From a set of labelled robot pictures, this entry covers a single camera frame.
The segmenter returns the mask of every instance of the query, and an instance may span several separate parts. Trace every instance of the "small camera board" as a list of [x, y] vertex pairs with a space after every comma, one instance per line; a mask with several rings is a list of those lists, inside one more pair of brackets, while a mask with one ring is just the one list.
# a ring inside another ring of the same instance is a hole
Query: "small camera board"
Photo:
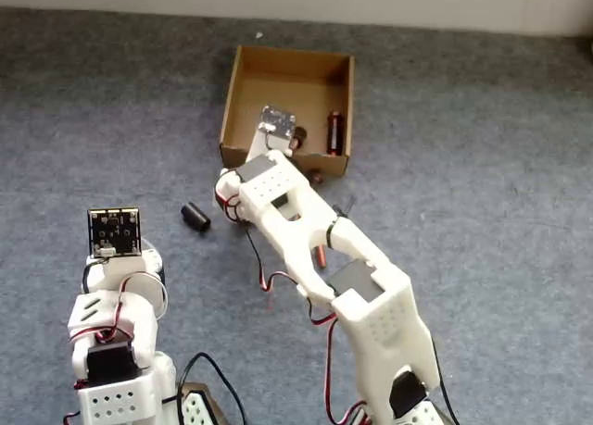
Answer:
[[93, 258], [142, 254], [138, 207], [89, 209], [88, 220]]

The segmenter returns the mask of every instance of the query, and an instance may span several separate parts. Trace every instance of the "black plastic cylinder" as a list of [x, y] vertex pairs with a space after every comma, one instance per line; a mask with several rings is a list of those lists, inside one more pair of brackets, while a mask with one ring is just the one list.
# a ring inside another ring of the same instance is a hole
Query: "black plastic cylinder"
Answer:
[[182, 207], [183, 220], [196, 231], [205, 232], [210, 228], [210, 219], [191, 201]]

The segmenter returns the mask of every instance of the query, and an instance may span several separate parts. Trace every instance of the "red battery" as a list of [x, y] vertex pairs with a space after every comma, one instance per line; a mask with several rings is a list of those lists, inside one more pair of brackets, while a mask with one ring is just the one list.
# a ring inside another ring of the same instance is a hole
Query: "red battery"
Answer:
[[334, 110], [327, 117], [327, 153], [331, 156], [340, 156], [343, 147], [344, 117], [340, 112]]

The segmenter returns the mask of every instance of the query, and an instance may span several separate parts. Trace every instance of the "cardboard box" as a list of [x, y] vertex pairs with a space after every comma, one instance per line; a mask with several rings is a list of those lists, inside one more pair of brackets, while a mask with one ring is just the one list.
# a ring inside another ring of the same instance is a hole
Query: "cardboard box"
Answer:
[[[293, 113], [296, 125], [307, 130], [307, 140], [294, 156], [303, 171], [344, 175], [352, 142], [353, 82], [352, 56], [240, 45], [222, 122], [224, 166], [245, 162], [261, 109], [271, 105]], [[333, 110], [345, 120], [342, 156], [326, 153], [327, 117]]]

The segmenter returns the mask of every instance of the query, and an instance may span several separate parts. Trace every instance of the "white wall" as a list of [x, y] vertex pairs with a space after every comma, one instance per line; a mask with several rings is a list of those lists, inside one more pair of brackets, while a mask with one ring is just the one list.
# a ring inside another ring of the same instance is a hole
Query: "white wall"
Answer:
[[0, 0], [0, 5], [593, 34], [593, 0]]

